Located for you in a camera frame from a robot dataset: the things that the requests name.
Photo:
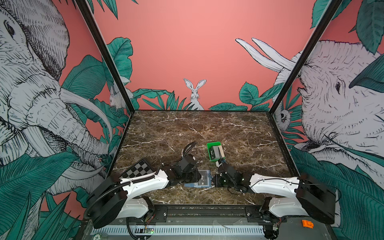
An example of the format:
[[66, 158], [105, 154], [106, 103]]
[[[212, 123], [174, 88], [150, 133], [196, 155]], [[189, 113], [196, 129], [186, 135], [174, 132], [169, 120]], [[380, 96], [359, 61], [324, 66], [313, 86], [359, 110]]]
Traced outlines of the blue leather card holder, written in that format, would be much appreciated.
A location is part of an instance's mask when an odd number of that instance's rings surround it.
[[201, 178], [196, 183], [184, 184], [187, 188], [211, 188], [212, 187], [212, 174], [210, 170], [199, 170]]

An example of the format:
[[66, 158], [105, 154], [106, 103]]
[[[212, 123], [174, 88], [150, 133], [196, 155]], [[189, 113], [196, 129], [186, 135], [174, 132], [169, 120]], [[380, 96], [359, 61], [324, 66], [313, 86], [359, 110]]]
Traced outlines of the black VIP credit card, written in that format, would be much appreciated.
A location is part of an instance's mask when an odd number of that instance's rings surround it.
[[202, 175], [202, 178], [199, 180], [198, 184], [201, 188], [211, 187], [211, 175]]

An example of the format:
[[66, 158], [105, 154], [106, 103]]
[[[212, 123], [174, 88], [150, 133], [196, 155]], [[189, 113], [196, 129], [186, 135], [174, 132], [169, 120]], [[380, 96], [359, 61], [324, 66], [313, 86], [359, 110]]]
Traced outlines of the green plastic card tray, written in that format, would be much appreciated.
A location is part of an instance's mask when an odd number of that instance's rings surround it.
[[211, 162], [217, 162], [220, 159], [226, 158], [221, 142], [207, 143], [207, 149]]

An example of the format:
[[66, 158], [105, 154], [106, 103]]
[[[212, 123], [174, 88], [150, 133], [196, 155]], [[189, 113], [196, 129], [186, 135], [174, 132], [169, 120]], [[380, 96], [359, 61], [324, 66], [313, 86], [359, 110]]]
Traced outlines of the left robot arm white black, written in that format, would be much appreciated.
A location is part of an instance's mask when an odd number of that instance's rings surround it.
[[84, 219], [91, 219], [93, 227], [100, 229], [121, 218], [145, 218], [154, 207], [141, 195], [201, 179], [196, 159], [187, 154], [171, 165], [156, 172], [135, 178], [107, 177], [87, 198]]

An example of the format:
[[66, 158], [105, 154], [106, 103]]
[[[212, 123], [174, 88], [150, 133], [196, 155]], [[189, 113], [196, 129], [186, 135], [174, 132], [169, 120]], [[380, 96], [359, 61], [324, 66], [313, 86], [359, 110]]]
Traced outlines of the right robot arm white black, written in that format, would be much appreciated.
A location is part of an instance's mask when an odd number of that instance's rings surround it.
[[336, 193], [308, 174], [280, 178], [241, 173], [223, 160], [216, 165], [218, 173], [212, 179], [215, 187], [269, 195], [256, 215], [267, 223], [288, 217], [311, 217], [323, 224], [335, 223]]

